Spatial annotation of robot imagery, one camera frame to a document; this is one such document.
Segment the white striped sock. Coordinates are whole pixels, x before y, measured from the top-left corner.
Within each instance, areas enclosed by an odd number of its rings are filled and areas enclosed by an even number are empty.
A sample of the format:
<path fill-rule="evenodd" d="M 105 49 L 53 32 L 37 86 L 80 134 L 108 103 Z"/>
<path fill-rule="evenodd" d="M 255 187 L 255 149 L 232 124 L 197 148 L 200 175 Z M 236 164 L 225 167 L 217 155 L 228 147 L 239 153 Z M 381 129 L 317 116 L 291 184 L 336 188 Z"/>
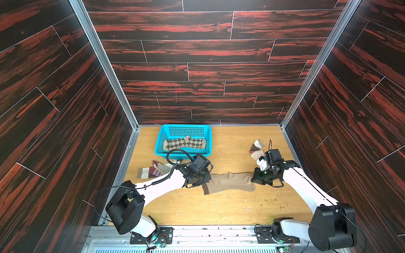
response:
<path fill-rule="evenodd" d="M 262 150 L 264 148 L 264 143 L 262 140 L 255 140 L 251 146 L 250 154 L 252 158 L 257 161 L 261 157 L 265 157 L 265 152 Z"/>

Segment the white maroon sock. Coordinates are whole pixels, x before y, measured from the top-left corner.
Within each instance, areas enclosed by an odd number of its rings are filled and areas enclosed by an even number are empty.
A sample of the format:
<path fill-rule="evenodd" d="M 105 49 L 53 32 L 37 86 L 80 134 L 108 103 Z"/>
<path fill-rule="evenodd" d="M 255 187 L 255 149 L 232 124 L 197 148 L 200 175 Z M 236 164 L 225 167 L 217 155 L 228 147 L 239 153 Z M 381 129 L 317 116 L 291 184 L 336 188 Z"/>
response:
<path fill-rule="evenodd" d="M 160 177 L 162 175 L 168 174 L 171 171 L 172 167 L 173 165 L 169 163 L 163 164 L 158 161 L 153 161 L 153 167 L 151 168 L 150 173 L 156 177 Z"/>

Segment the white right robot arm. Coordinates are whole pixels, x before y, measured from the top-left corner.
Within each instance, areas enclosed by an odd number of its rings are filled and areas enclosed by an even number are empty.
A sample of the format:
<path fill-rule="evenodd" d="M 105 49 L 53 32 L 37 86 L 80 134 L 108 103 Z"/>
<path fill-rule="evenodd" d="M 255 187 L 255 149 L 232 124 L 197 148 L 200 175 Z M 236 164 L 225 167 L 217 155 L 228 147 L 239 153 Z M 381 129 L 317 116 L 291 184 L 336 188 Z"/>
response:
<path fill-rule="evenodd" d="M 258 242 L 263 243 L 267 235 L 278 244 L 295 243 L 303 239 L 321 252 L 350 248 L 357 245 L 355 210 L 347 203 L 340 203 L 328 195 L 293 160 L 284 160 L 277 149 L 251 153 L 257 163 L 252 182 L 278 188 L 290 185 L 312 211 L 311 222 L 302 222 L 292 217 L 274 219 L 270 229 L 257 229 Z"/>

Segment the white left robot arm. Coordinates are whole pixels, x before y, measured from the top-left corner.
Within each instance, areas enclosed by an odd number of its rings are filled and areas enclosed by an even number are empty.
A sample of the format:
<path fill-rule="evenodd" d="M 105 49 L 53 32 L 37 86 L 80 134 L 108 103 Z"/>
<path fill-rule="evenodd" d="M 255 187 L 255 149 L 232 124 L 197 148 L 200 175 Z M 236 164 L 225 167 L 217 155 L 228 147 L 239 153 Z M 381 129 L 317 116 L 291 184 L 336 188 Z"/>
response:
<path fill-rule="evenodd" d="M 166 160 L 171 170 L 160 177 L 133 184 L 130 180 L 117 186 L 117 191 L 107 203 L 105 210 L 118 234 L 137 234 L 153 240 L 158 237 L 159 226 L 150 217 L 143 215 L 143 209 L 155 199 L 181 188 L 199 187 L 211 180 L 212 163 L 203 155 L 191 156 L 179 150 L 189 159 L 188 163 L 171 161 L 170 152 Z"/>

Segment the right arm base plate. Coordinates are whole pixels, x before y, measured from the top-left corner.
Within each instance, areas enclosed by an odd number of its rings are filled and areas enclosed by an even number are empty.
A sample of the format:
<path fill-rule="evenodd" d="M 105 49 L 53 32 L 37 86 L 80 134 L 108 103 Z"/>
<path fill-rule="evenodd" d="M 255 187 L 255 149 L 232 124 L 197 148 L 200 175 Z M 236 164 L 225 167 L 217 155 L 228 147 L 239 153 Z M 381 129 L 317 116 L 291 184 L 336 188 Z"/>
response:
<path fill-rule="evenodd" d="M 272 226 L 256 224 L 254 226 L 254 233 L 259 244 L 299 244 L 300 239 L 296 237 L 289 237 L 279 235 L 273 237 Z"/>

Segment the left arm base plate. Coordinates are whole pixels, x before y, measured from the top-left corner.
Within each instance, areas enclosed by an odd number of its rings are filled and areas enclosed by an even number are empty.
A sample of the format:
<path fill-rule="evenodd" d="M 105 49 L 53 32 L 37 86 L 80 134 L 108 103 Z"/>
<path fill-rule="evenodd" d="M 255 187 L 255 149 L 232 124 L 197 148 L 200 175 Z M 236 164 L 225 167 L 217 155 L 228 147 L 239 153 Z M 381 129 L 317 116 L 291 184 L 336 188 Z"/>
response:
<path fill-rule="evenodd" d="M 143 237 L 142 235 L 132 232 L 130 238 L 131 245 L 157 245 L 165 247 L 173 242 L 173 227 L 158 227 L 151 235 Z"/>

